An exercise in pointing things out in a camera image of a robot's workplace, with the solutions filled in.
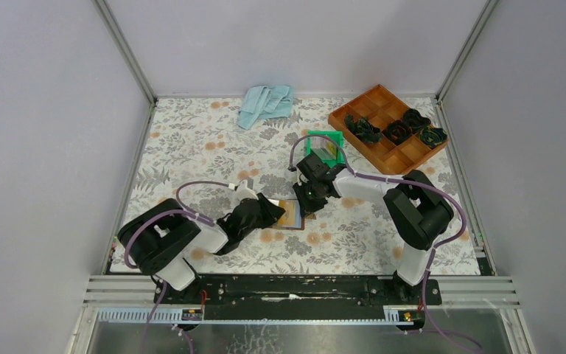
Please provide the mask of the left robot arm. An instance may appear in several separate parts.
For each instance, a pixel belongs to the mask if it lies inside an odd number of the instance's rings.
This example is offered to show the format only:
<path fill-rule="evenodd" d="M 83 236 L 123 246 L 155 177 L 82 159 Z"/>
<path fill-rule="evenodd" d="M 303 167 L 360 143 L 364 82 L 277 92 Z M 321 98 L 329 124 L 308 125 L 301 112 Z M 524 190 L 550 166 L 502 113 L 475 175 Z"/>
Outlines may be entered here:
<path fill-rule="evenodd" d="M 117 235 L 125 248 L 125 264 L 143 275 L 156 276 L 171 287 L 182 303 L 199 293 L 197 273 L 184 259 L 184 252 L 202 249 L 224 255 L 235 250 L 254 230 L 275 225 L 285 209 L 262 193 L 244 198 L 216 221 L 190 212 L 174 199 L 166 199 L 124 225 Z"/>

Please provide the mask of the silver credit card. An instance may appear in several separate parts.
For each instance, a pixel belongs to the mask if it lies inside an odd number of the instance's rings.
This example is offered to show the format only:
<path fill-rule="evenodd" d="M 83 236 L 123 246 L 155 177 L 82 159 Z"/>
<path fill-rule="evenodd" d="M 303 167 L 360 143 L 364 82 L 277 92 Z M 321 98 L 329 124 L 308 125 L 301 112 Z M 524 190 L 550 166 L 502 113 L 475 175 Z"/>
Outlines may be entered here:
<path fill-rule="evenodd" d="M 311 148 L 314 151 L 321 151 L 322 153 L 330 153 L 331 150 L 329 149 L 330 141 L 325 139 L 324 137 L 312 137 L 310 138 Z"/>

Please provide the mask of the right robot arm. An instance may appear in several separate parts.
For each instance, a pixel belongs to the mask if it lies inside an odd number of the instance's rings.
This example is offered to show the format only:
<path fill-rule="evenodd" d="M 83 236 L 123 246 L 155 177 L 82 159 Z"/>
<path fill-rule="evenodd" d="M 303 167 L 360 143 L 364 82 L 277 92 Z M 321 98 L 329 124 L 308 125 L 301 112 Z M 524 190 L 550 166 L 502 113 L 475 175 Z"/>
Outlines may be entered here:
<path fill-rule="evenodd" d="M 421 281 L 430 272 L 437 239 L 459 215 L 465 227 L 465 213 L 458 202 L 435 188 L 419 170 L 403 176 L 387 176 L 354 170 L 346 163 L 329 166 L 315 153 L 288 169 L 298 173 L 293 185 L 303 216 L 323 209 L 330 198 L 357 198 L 385 207 L 405 245 L 396 267 L 399 278 L 394 296 L 410 304 L 422 295 Z"/>

